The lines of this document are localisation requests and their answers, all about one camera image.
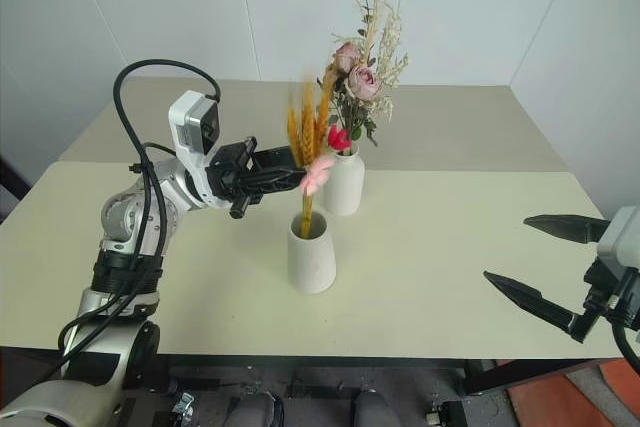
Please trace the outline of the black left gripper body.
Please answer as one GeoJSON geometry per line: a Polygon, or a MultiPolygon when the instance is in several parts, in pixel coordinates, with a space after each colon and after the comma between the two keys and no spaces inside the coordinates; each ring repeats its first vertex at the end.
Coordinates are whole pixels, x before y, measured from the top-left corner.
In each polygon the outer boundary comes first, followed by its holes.
{"type": "Polygon", "coordinates": [[[261,170],[254,158],[257,140],[246,139],[221,146],[205,171],[213,195],[231,204],[229,214],[242,219],[249,205],[257,204],[261,194],[251,193],[247,187],[248,176],[261,170]]]}

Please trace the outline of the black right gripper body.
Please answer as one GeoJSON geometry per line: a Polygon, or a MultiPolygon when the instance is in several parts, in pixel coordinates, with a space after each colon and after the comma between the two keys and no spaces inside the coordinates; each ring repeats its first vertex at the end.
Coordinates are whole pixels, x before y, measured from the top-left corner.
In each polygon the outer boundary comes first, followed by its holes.
{"type": "Polygon", "coordinates": [[[600,318],[632,331],[639,330],[638,268],[623,267],[615,273],[596,258],[585,273],[584,281],[590,285],[583,304],[587,330],[600,318]]]}

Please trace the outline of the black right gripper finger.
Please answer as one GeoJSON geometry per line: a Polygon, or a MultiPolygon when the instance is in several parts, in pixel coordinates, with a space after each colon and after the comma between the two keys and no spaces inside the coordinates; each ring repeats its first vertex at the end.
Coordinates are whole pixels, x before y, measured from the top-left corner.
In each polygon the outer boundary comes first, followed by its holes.
{"type": "Polygon", "coordinates": [[[600,318],[596,310],[574,313],[545,299],[541,292],[512,278],[483,272],[484,277],[520,309],[534,315],[582,343],[600,318]]]}
{"type": "Polygon", "coordinates": [[[525,218],[523,223],[554,237],[588,244],[600,241],[609,220],[574,214],[541,214],[525,218]]]}

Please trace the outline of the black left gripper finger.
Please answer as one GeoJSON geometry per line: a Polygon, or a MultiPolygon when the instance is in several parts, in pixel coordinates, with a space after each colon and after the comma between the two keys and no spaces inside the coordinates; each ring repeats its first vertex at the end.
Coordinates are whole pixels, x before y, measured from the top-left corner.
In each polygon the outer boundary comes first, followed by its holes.
{"type": "Polygon", "coordinates": [[[238,187],[246,196],[286,192],[298,188],[305,175],[305,170],[252,171],[239,178],[238,187]]]}
{"type": "Polygon", "coordinates": [[[288,145],[254,152],[252,154],[252,163],[258,170],[297,168],[291,148],[288,145]]]}

